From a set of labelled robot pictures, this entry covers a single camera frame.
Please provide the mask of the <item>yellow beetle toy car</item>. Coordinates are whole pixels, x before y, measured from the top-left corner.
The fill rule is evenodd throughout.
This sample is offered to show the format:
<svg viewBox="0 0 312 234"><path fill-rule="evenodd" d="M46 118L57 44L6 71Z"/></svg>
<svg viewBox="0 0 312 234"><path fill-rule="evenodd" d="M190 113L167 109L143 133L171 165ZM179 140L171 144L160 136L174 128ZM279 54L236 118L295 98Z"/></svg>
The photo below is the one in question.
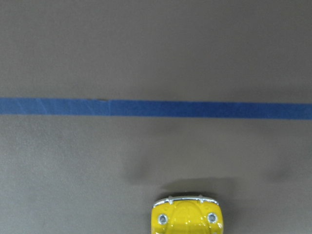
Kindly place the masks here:
<svg viewBox="0 0 312 234"><path fill-rule="evenodd" d="M219 202L202 195L169 196L154 203L152 234L222 234Z"/></svg>

